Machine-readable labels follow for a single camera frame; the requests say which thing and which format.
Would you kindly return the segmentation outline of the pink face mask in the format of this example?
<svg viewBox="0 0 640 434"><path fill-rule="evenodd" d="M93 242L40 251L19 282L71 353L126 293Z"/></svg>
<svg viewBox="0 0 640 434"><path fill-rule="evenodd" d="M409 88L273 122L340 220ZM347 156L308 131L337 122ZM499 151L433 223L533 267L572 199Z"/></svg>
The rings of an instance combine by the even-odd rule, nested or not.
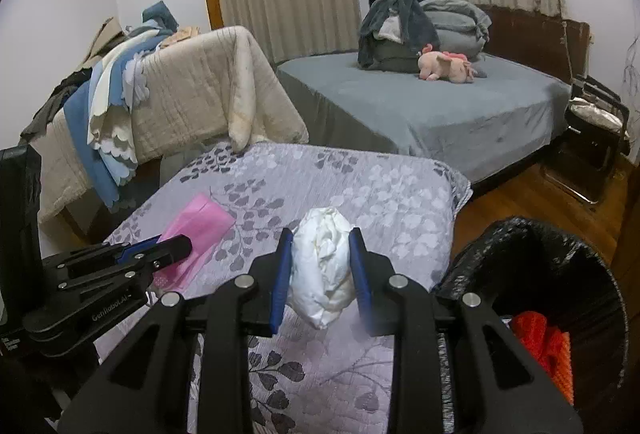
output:
<svg viewBox="0 0 640 434"><path fill-rule="evenodd" d="M155 287L161 291L186 290L234 223L235 218L218 203L198 194L160 236L160 242L180 235L188 237L191 253L182 261L156 272Z"/></svg>

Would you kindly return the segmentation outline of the orange spiky foam mat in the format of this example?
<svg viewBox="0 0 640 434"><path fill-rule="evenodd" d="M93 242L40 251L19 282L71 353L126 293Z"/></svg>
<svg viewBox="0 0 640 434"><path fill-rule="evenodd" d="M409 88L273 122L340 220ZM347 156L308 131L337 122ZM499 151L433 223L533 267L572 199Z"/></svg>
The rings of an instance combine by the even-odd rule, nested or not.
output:
<svg viewBox="0 0 640 434"><path fill-rule="evenodd" d="M570 334L550 324L544 315L537 312L516 315L510 320L509 327L565 399L574 405Z"/></svg>

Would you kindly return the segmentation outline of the white paper ball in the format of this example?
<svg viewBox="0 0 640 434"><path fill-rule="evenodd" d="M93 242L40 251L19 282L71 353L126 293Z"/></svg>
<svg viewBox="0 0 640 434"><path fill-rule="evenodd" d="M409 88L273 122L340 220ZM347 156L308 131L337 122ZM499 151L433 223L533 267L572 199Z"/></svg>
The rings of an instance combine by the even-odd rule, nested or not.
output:
<svg viewBox="0 0 640 434"><path fill-rule="evenodd" d="M350 269L352 224L335 208L310 209L293 232L288 306L316 330L356 298Z"/></svg>

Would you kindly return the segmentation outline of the black trash bag bin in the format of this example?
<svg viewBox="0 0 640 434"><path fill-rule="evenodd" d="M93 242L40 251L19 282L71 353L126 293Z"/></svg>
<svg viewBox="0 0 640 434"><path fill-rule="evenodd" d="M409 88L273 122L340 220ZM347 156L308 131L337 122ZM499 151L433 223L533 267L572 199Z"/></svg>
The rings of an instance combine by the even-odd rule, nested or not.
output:
<svg viewBox="0 0 640 434"><path fill-rule="evenodd" d="M568 332L582 420L603 414L624 382L623 297L605 261L575 235L525 217L499 220L457 255L434 291L473 291L499 315L533 310Z"/></svg>

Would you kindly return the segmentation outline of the blue white scalloped blanket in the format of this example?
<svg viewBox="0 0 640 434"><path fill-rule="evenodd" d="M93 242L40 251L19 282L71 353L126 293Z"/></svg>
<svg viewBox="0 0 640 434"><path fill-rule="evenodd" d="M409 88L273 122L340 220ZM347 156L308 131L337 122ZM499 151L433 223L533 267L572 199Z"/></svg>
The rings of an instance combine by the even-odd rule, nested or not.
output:
<svg viewBox="0 0 640 434"><path fill-rule="evenodd" d="M91 44L90 76L63 106L78 158L92 188L111 211L134 204L126 186L139 165L132 114L150 96L142 61L178 30L164 2L142 12L142 24L122 30L107 19Z"/></svg>

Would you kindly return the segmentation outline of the grey floral quilted mattress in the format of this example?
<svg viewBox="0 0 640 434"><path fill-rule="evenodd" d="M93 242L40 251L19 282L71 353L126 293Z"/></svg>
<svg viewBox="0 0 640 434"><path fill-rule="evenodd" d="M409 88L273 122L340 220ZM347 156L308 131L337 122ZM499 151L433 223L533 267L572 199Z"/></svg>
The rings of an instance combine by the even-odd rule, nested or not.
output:
<svg viewBox="0 0 640 434"><path fill-rule="evenodd" d="M111 233L136 243L166 232L196 197L233 220L208 250L186 298L216 290L273 251L283 229L318 274L308 310L287 310L278 334L249 338L253 421L273 433L382 433L393 341L364 332L347 290L348 234L430 288L446 272L454 220L470 181L424 158L302 145L258 144L235 154L219 144L193 160Z"/></svg>

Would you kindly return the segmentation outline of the beige quilted blanket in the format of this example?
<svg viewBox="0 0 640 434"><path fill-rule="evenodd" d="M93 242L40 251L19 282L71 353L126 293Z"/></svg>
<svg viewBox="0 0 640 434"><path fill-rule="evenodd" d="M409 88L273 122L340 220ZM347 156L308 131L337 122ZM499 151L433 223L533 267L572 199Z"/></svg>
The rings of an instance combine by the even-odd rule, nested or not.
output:
<svg viewBox="0 0 640 434"><path fill-rule="evenodd" d="M235 152L255 142L308 142L302 117L243 27L157 50L142 64L150 96L132 114L138 167L217 136L230 139ZM63 108L32 146L42 159L38 220L44 224L93 188Z"/></svg>

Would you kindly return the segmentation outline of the dark grey clothes pile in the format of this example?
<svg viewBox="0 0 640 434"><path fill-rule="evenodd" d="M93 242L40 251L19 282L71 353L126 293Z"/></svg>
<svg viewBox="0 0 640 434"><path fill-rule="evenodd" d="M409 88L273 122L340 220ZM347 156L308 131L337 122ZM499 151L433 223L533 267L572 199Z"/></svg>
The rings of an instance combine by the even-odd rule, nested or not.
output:
<svg viewBox="0 0 640 434"><path fill-rule="evenodd" d="M91 72L91 68L82 68L75 71L52 90L49 98L32 117L32 122L21 131L21 144L30 142L46 132L47 126L63 108L66 100L70 98L82 84L90 80Z"/></svg>

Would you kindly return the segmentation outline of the tan cloth on blanket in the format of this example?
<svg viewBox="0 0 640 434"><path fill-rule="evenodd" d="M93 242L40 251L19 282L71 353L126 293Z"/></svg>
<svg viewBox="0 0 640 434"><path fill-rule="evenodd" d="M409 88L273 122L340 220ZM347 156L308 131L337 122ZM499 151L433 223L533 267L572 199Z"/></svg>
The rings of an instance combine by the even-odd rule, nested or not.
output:
<svg viewBox="0 0 640 434"><path fill-rule="evenodd" d="M166 38L164 38L163 41L156 46L156 48L158 50L163 50L164 48L167 48L171 45L175 45L177 43L190 40L190 38L195 38L199 34L200 34L199 27L193 27L193 26L182 27L182 28L179 28L178 31L173 33L172 35L166 36Z"/></svg>

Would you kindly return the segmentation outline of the black folding chair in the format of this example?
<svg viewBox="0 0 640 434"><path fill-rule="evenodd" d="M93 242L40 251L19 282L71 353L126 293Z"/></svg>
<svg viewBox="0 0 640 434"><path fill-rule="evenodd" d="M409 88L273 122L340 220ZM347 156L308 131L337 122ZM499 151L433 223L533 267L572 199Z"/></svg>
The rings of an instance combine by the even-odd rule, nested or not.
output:
<svg viewBox="0 0 640 434"><path fill-rule="evenodd" d="M622 98L585 72L570 69L565 130L551 144L541 174L587 206L602 200L617 158L630 151L629 109Z"/></svg>

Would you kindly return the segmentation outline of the bed with grey-blue sheet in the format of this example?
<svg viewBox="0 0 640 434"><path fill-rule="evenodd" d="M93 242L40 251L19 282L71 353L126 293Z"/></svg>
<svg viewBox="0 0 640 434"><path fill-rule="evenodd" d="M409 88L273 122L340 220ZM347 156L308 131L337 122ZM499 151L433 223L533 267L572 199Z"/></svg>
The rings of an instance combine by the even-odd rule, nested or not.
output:
<svg viewBox="0 0 640 434"><path fill-rule="evenodd" d="M548 146L565 128L570 87L484 55L468 84L363 70L354 53L292 59L277 77L314 145L424 157L478 183Z"/></svg>

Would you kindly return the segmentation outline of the dark teal fleece blanket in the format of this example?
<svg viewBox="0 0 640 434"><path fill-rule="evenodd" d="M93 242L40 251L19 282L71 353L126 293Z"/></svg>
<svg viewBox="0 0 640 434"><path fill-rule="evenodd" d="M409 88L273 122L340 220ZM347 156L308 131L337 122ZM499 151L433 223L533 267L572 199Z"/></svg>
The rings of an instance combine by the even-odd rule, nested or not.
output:
<svg viewBox="0 0 640 434"><path fill-rule="evenodd" d="M377 0L364 17L359 30L358 64L363 69L374 65L374 53L380 41L400 44L417 55L425 47L438 50L440 39L432 20L424 12L427 0Z"/></svg>

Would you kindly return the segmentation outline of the pink plush pig toy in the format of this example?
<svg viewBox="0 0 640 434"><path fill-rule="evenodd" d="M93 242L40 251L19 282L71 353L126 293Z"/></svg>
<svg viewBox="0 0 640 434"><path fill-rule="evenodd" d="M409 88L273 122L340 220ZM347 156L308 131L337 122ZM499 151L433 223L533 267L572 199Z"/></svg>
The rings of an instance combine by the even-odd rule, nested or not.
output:
<svg viewBox="0 0 640 434"><path fill-rule="evenodd" d="M454 84L473 83L480 74L463 54L440 52L431 44L424 47L418 59L419 78L423 81L444 80Z"/></svg>

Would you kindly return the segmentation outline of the dark wooden headboard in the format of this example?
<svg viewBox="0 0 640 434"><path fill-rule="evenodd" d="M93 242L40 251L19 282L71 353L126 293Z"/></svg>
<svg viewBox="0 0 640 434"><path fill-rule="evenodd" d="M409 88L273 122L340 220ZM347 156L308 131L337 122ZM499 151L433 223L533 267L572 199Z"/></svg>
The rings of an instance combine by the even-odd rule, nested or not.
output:
<svg viewBox="0 0 640 434"><path fill-rule="evenodd" d="M501 6L480 9L491 19L486 53L568 84L587 73L591 32L586 22Z"/></svg>

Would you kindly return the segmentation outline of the folded grey duvet pile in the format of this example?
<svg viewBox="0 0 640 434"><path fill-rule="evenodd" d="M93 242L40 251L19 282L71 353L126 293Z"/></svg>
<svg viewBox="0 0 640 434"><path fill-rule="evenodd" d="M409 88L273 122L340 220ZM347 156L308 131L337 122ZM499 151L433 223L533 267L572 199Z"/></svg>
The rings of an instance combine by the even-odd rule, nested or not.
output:
<svg viewBox="0 0 640 434"><path fill-rule="evenodd" d="M473 3L424 0L420 6L436 29L442 52L462 54L474 61L489 42L491 18Z"/></svg>

